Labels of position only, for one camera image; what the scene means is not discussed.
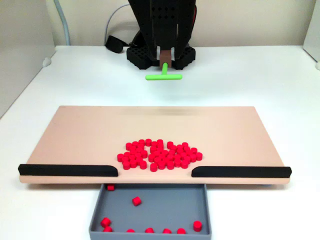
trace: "beige board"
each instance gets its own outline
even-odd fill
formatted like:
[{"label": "beige board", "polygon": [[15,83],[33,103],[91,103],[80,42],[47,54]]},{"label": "beige board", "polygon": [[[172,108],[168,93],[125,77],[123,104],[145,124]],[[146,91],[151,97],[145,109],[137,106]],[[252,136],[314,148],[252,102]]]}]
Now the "beige board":
[{"label": "beige board", "polygon": [[[124,170],[127,142],[188,142],[203,153],[187,169]],[[31,176],[22,183],[287,184],[289,178],[191,177],[198,166],[283,167],[254,107],[60,106],[27,164],[112,165],[118,177]]]}]

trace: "gray tray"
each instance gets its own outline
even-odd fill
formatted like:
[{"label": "gray tray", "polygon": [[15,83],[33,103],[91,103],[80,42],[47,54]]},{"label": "gray tray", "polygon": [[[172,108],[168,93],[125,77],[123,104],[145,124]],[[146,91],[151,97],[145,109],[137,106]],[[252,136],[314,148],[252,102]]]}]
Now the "gray tray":
[{"label": "gray tray", "polygon": [[[115,191],[106,187],[101,186],[93,212],[91,240],[211,239],[205,184],[116,184]],[[134,206],[132,199],[137,196],[142,204]],[[100,222],[105,217],[111,220],[113,232],[103,232]],[[197,220],[202,222],[200,232],[193,229]],[[145,233],[147,228],[155,233]],[[163,234],[165,228],[172,234]],[[177,234],[179,228],[187,234]]]}]

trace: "green handle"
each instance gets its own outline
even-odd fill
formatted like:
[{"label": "green handle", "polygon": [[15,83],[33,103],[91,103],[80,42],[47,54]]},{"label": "green handle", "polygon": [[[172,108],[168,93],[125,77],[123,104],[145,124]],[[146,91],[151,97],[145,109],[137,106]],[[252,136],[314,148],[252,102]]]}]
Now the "green handle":
[{"label": "green handle", "polygon": [[145,79],[148,81],[156,80],[181,80],[182,74],[167,74],[168,72],[168,63],[162,65],[162,74],[161,75],[147,75]]}]

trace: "red cylindrical block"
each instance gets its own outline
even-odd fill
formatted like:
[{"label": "red cylindrical block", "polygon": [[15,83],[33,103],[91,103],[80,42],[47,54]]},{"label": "red cylindrical block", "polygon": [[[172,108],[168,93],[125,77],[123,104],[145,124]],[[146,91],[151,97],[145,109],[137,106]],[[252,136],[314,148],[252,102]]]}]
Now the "red cylindrical block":
[{"label": "red cylindrical block", "polygon": [[135,160],[136,160],[136,164],[139,166],[140,163],[143,161],[143,158],[138,156],[138,157],[135,158]]},{"label": "red cylindrical block", "polygon": [[138,141],[138,143],[139,143],[139,144],[143,144],[143,146],[145,146],[145,144],[146,144],[146,142],[145,142],[144,139],[140,139],[140,140]]},{"label": "red cylindrical block", "polygon": [[141,153],[143,150],[144,150],[144,149],[143,149],[142,147],[137,147],[137,148],[136,148],[136,152],[137,152],[137,153]]},{"label": "red cylindrical block", "polygon": [[146,159],[146,158],[148,157],[148,151],[143,150],[143,151],[141,152],[141,156],[142,156],[142,158]]},{"label": "red cylindrical block", "polygon": [[135,155],[130,155],[129,156],[129,160],[130,160],[130,162],[136,160],[136,156]]},{"label": "red cylindrical block", "polygon": [[172,142],[172,141],[168,141],[167,143],[166,143],[166,148],[167,149],[171,149],[171,146],[173,145],[174,143]]},{"label": "red cylindrical block", "polygon": [[129,151],[131,151],[131,150],[136,150],[136,146],[133,146],[133,145],[131,145],[131,147],[129,148]]},{"label": "red cylindrical block", "polygon": [[134,155],[134,154],[136,154],[136,153],[137,153],[137,151],[136,151],[135,149],[134,149],[134,150],[133,150],[133,149],[130,150],[130,154],[131,154],[131,155]]},{"label": "red cylindrical block", "polygon": [[141,149],[145,149],[145,145],[142,143],[139,143],[138,146],[136,146],[136,148],[141,148]]},{"label": "red cylindrical block", "polygon": [[185,156],[185,157],[183,158],[183,160],[184,160],[184,161],[187,161],[188,164],[191,163],[191,158],[190,158],[189,156]]},{"label": "red cylindrical block", "polygon": [[106,189],[108,190],[108,191],[114,191],[115,190],[115,185],[114,184],[108,184],[107,186],[106,186]]},{"label": "red cylindrical block", "polygon": [[159,162],[161,162],[161,158],[160,157],[155,157],[154,158],[154,162],[158,165],[159,164]]},{"label": "red cylindrical block", "polygon": [[175,166],[176,168],[179,168],[179,167],[181,166],[181,160],[178,159],[178,158],[176,158],[176,159],[174,160],[174,166]]},{"label": "red cylindrical block", "polygon": [[130,162],[129,161],[123,161],[122,165],[123,165],[123,169],[124,170],[129,170],[130,169]]},{"label": "red cylindrical block", "polygon": [[129,158],[127,156],[124,156],[122,158],[122,163],[124,163],[124,162],[129,162]]},{"label": "red cylindrical block", "polygon": [[163,229],[163,234],[172,234],[171,230],[169,228]]},{"label": "red cylindrical block", "polygon": [[141,154],[141,152],[137,152],[134,156],[135,156],[135,158],[141,158],[142,154]]},{"label": "red cylindrical block", "polygon": [[166,156],[166,158],[168,159],[168,161],[173,161],[174,160],[174,156],[169,154],[168,156]]},{"label": "red cylindrical block", "polygon": [[156,172],[158,170],[158,164],[156,164],[155,162],[150,164],[150,171],[151,172]]},{"label": "red cylindrical block", "polygon": [[186,234],[186,230],[184,230],[183,228],[179,228],[177,231],[176,231],[177,234]]},{"label": "red cylindrical block", "polygon": [[137,161],[136,160],[130,160],[130,167],[132,168],[132,169],[134,169],[134,168],[136,168],[137,167]]},{"label": "red cylindrical block", "polygon": [[163,150],[162,154],[166,157],[166,156],[168,156],[169,152],[168,152],[168,150]]},{"label": "red cylindrical block", "polygon": [[165,169],[165,167],[166,167],[165,161],[159,161],[159,162],[158,162],[158,168],[159,168],[160,170]]},{"label": "red cylindrical block", "polygon": [[185,152],[180,153],[181,158],[183,159],[184,157],[187,156],[187,154]]},{"label": "red cylindrical block", "polygon": [[135,206],[140,205],[140,204],[141,204],[141,199],[140,199],[140,197],[136,196],[134,199],[132,199],[132,203],[133,203],[133,205],[135,205]]},{"label": "red cylindrical block", "polygon": [[146,161],[140,161],[140,168],[141,169],[146,169],[147,168],[147,162]]},{"label": "red cylindrical block", "polygon": [[111,221],[109,218],[105,217],[102,219],[102,221],[100,222],[101,227],[105,228],[107,226],[109,226],[111,224]]},{"label": "red cylindrical block", "polygon": [[153,154],[155,151],[157,151],[157,147],[156,146],[151,146],[150,147],[150,153]]},{"label": "red cylindrical block", "polygon": [[174,168],[175,168],[175,163],[174,163],[174,161],[167,161],[166,167],[167,167],[169,170],[174,169]]},{"label": "red cylindrical block", "polygon": [[201,153],[201,152],[197,152],[197,153],[196,153],[196,160],[197,160],[197,161],[201,161],[201,160],[202,160],[202,157],[203,157],[203,156],[202,156],[202,153]]},{"label": "red cylindrical block", "polygon": [[153,153],[149,154],[149,162],[153,163],[155,161],[155,155]]},{"label": "red cylindrical block", "polygon": [[148,139],[145,140],[145,145],[147,147],[150,147],[151,146],[151,142],[152,142],[152,140],[150,138],[148,138]]},{"label": "red cylindrical block", "polygon": [[196,149],[195,147],[192,147],[190,150],[193,154],[196,154],[198,152],[198,149]]},{"label": "red cylindrical block", "polygon": [[162,139],[158,139],[156,142],[158,143],[158,145],[163,145],[164,144],[164,141]]},{"label": "red cylindrical block", "polygon": [[104,232],[112,232],[113,229],[112,229],[111,227],[107,226],[107,227],[105,227],[105,228],[103,229],[103,231],[104,231]]},{"label": "red cylindrical block", "polygon": [[127,143],[125,144],[125,149],[126,149],[127,151],[129,151],[131,146],[132,146],[131,142],[127,142]]},{"label": "red cylindrical block", "polygon": [[122,158],[124,157],[124,155],[123,154],[118,154],[117,156],[116,156],[116,159],[118,160],[118,162],[122,162]]},{"label": "red cylindrical block", "polygon": [[176,151],[175,151],[175,150],[170,150],[168,154],[170,154],[170,155],[175,155],[175,154],[176,154]]},{"label": "red cylindrical block", "polygon": [[181,153],[183,153],[184,152],[184,149],[182,148],[182,147],[178,147],[177,149],[176,149],[176,153],[177,154],[181,154]]},{"label": "red cylindrical block", "polygon": [[181,168],[183,168],[183,169],[187,169],[187,168],[188,168],[188,165],[189,165],[189,163],[188,163],[188,161],[187,161],[187,160],[183,160],[183,161],[181,161]]},{"label": "red cylindrical block", "polygon": [[202,223],[200,221],[195,221],[193,223],[193,230],[196,232],[200,232],[202,229]]},{"label": "red cylindrical block", "polygon": [[197,160],[197,156],[195,154],[190,155],[190,160],[192,163],[194,163]]},{"label": "red cylindrical block", "polygon": [[155,231],[152,227],[148,227],[144,232],[147,234],[154,234],[155,233]]}]

